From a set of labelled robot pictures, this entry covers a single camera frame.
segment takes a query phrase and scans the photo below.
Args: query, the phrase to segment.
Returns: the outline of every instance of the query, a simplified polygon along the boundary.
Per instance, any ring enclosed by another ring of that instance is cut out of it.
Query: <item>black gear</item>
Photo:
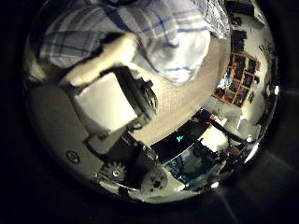
[[[121,162],[109,162],[107,163],[101,173],[115,182],[122,182],[126,177],[126,168]]]

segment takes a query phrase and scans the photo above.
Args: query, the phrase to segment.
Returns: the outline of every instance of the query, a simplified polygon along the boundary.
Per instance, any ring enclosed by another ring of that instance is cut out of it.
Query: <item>black background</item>
[[[21,58],[43,1],[0,2],[0,223],[296,223],[299,204],[299,3],[261,0],[280,58],[278,112],[253,162],[184,203],[113,201],[66,175],[35,138],[21,98]]]

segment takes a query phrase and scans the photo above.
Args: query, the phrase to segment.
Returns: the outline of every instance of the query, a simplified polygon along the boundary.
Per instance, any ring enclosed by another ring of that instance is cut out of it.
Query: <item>cabinet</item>
[[[227,104],[242,107],[254,81],[258,64],[256,59],[246,53],[231,53],[226,70],[226,78],[230,79],[231,84],[225,88],[217,88],[213,96]]]

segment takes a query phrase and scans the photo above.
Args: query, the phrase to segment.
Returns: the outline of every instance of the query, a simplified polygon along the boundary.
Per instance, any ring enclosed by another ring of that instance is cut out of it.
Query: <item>plaid shirt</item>
[[[103,0],[70,0],[48,28],[40,56],[68,68],[90,57],[108,33],[131,32],[141,40],[151,68],[179,83],[198,71],[207,54],[208,31],[218,38],[230,34],[218,0],[137,0],[119,7]]]

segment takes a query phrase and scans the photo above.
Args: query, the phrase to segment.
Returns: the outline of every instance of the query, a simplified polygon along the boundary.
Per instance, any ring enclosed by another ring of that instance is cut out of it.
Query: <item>beige carpet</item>
[[[188,121],[205,104],[225,74],[230,52],[230,40],[212,37],[199,76],[182,86],[142,71],[141,76],[153,82],[159,105],[157,117],[142,130],[134,132],[133,136],[152,145]]]

